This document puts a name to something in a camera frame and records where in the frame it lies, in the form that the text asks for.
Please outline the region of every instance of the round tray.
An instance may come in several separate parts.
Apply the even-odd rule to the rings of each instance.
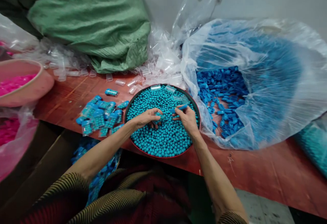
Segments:
[[[141,89],[140,91],[138,91],[138,92],[133,96],[133,98],[132,98],[131,101],[129,102],[129,104],[128,104],[127,108],[126,108],[126,111],[125,111],[124,123],[126,123],[128,109],[129,109],[129,107],[131,106],[131,104],[133,103],[134,99],[135,99],[137,96],[139,96],[139,94],[142,93],[144,90],[151,88],[151,86],[148,86],[148,87],[146,87],[146,88],[144,88],[144,89]],[[196,113],[197,116],[198,116],[198,119],[199,119],[199,122],[198,122],[198,128],[200,128],[200,124],[201,124],[200,112],[199,112],[199,108],[198,108],[197,104],[195,103],[195,101],[193,100],[193,98],[192,98],[192,97],[191,97],[191,96],[190,96],[190,95],[189,95],[185,90],[182,90],[181,88],[176,87],[176,86],[173,86],[173,85],[170,85],[170,86],[176,88],[178,91],[180,91],[180,92],[182,92],[183,94],[185,94],[185,95],[187,96],[187,98],[190,100],[191,104],[192,104],[193,107],[194,107],[194,111],[195,111],[195,113]],[[141,151],[141,152],[143,152],[143,153],[149,155],[150,157],[159,158],[159,159],[162,159],[162,158],[164,158],[164,159],[168,159],[168,158],[175,158],[175,157],[178,157],[178,156],[180,156],[180,155],[183,155],[185,152],[187,152],[187,151],[188,151],[188,150],[193,146],[193,144],[191,144],[189,148],[187,148],[184,152],[182,152],[181,154],[176,155],[176,156],[172,156],[172,157],[158,157],[158,156],[153,156],[153,155],[150,155],[150,154],[148,154],[148,153],[142,151],[140,148],[137,147],[137,145],[134,144],[134,141],[132,140],[131,137],[130,137],[129,139],[131,140],[132,144],[133,144],[133,145],[134,145],[134,146],[135,146],[139,151]]]

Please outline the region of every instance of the pink bowl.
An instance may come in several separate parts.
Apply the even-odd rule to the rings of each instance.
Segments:
[[[0,106],[16,107],[37,101],[53,87],[55,80],[34,60],[13,59],[0,62],[0,82],[16,76],[37,74],[20,88],[0,96]]]

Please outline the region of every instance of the clear plastic bag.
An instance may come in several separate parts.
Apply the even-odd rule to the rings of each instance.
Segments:
[[[15,59],[35,60],[45,69],[59,70],[61,73],[58,76],[59,81],[65,81],[66,76],[79,76],[76,70],[80,71],[91,66],[91,60],[87,55],[54,43],[48,38],[39,41],[1,14],[0,45],[12,52]]]
[[[195,28],[208,22],[217,0],[183,0],[171,34],[152,25],[149,35],[149,59],[143,66],[136,68],[139,75],[146,78],[143,86],[171,84],[186,89],[181,75],[180,45],[192,34]]]
[[[223,139],[198,96],[196,71],[238,66],[250,92],[236,113],[244,128]],[[183,78],[201,114],[202,132],[226,149],[279,143],[327,110],[327,44],[290,20],[213,20],[183,45]]]
[[[33,117],[34,105],[21,108],[0,108],[0,120],[18,118],[19,129],[14,140],[0,146],[0,181],[7,177],[20,161],[35,134],[38,120]]]

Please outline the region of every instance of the cardboard box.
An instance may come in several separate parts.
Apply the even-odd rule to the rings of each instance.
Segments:
[[[72,165],[81,134],[40,122],[12,173],[0,183],[0,222],[13,223]]]

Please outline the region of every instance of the wooden table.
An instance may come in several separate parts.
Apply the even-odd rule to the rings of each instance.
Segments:
[[[128,83],[133,75],[114,75]],[[118,90],[117,97],[106,96],[107,88]],[[95,95],[105,101],[130,100],[127,85],[118,86],[107,82],[105,75],[97,77],[67,77],[65,82],[55,82],[53,89],[38,103],[35,117],[66,129],[81,133],[75,122],[85,104]],[[222,150],[208,138],[209,149],[227,174],[235,188],[257,194],[282,204],[321,216],[327,219],[327,180],[309,161],[293,139],[259,151]],[[131,142],[123,148],[138,154]],[[157,159],[189,172],[202,175],[194,148],[173,159]]]

